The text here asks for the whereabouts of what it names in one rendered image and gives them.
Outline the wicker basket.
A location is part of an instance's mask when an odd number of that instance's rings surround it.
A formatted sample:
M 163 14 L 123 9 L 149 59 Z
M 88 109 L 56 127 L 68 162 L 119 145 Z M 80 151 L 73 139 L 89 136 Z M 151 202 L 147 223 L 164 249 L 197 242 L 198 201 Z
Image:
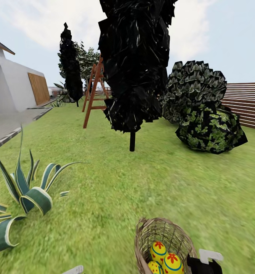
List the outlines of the wicker basket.
M 190 244 L 190 249 L 188 250 L 188 253 L 191 254 L 192 253 L 192 257 L 193 258 L 198 258 L 197 257 L 197 253 L 196 253 L 196 249 L 193 245 L 193 241 L 191 240 L 191 238 L 189 237 L 188 234 L 186 234 L 184 232 L 184 230 L 182 229 L 182 227 L 180 227 L 178 224 L 172 222 L 171 220 L 168 220 L 166 218 L 161 218 L 161 217 L 156 217 L 156 218 L 149 218 L 146 219 L 144 218 L 140 218 L 138 220 L 139 222 L 142 222 L 143 225 L 138 228 L 139 223 L 137 223 L 136 225 L 136 236 L 135 236 L 135 258 L 137 261 L 137 265 L 138 265 L 138 274 L 152 274 L 152 270 L 150 269 L 150 267 L 148 266 L 147 262 L 148 262 L 148 255 L 149 255 L 149 246 L 145 246 L 146 242 L 143 242 L 142 240 L 147 240 L 150 238 L 150 235 L 152 235 L 153 233 L 150 231 L 146 231 L 145 233 L 143 233 L 143 231 L 148 228 L 151 223 L 155 223 L 155 222 L 164 222 L 164 224 L 168 224 L 168 225 L 172 225 L 174 228 L 174 230 L 178 230 L 179 233 L 181 233 L 183 235 L 183 238 L 186 239 L 187 243 Z M 139 243 L 139 240 L 141 240 L 141 243 Z M 192 274 L 191 270 L 188 270 L 188 274 Z

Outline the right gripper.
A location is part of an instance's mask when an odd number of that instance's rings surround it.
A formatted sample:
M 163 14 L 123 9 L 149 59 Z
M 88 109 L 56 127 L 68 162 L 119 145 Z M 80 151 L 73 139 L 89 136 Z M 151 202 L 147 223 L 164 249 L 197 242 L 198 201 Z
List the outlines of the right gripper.
M 209 264 L 203 264 L 200 262 L 200 259 L 193 258 L 188 253 L 186 256 L 186 264 L 190 267 L 192 274 L 201 274 L 204 270 L 209 270 L 212 274 L 222 274 L 222 269 L 219 264 L 215 260 L 212 259 L 212 262 L 209 261 Z

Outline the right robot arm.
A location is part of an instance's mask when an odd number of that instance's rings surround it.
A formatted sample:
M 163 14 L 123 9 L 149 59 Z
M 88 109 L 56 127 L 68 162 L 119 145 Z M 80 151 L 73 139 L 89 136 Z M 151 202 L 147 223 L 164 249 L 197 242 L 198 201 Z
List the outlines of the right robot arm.
M 189 253 L 186 256 L 186 264 L 192 274 L 222 274 L 221 266 L 215 261 L 224 260 L 221 253 L 199 249 L 199 254 L 200 259 L 191 257 Z M 208 259 L 212 259 L 212 262 Z

